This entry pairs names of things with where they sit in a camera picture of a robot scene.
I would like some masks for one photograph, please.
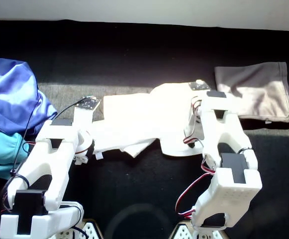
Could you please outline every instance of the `white robotic arm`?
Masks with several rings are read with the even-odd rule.
[[[76,108],[88,112],[91,124],[98,104],[96,98],[86,97]],[[82,205],[62,200],[72,161],[87,163],[86,153],[92,143],[90,133],[79,120],[73,125],[65,119],[44,123],[32,152],[17,173],[22,177],[15,177],[7,188],[11,213],[1,216],[1,239],[46,239],[81,223]],[[43,175],[52,176],[47,190],[28,189]]]
[[[192,113],[203,127],[203,161],[214,171],[209,188],[193,206],[195,235],[211,236],[233,227],[262,188],[256,156],[235,109],[231,94],[208,91]],[[234,153],[220,154],[219,143],[228,144]]]

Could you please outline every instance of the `teal fabric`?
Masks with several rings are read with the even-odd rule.
[[[21,147],[22,136],[14,133],[8,136],[0,132],[0,178],[8,179],[12,168],[17,150],[20,147],[17,162],[21,162],[28,157],[28,154]],[[29,145],[25,144],[24,149],[28,151]]]

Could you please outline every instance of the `black fabric surface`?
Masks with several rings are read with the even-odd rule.
[[[286,61],[289,81],[289,32],[0,21],[0,57],[27,61],[60,110],[87,93],[149,92],[162,83],[196,79],[215,88],[215,66]],[[95,118],[102,118],[101,109]],[[243,125],[256,150],[263,189],[226,232],[232,239],[288,237],[289,125]],[[65,200],[80,202],[84,217],[95,219],[106,238],[167,238],[181,219],[174,212],[178,195],[202,173],[200,156],[167,157],[155,141],[135,159],[117,150],[104,158],[71,167]],[[195,203],[209,180],[187,194],[181,210]],[[0,179],[0,189],[4,183]]]

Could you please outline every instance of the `blue fabric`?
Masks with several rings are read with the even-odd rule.
[[[14,133],[8,136],[0,132],[0,178],[8,179],[10,171],[17,154],[18,147],[20,147],[22,136],[19,133]],[[24,149],[28,151],[29,145],[25,144]],[[17,162],[20,163],[27,158],[27,153],[20,147]]]
[[[28,135],[37,134],[43,123],[57,112],[38,90],[35,76],[26,62],[0,59],[0,131],[7,135],[25,131],[34,108]]]

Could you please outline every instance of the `beige cloth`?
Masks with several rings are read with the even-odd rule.
[[[289,86],[285,62],[245,67],[215,67],[217,90],[240,101],[241,119],[289,122]]]

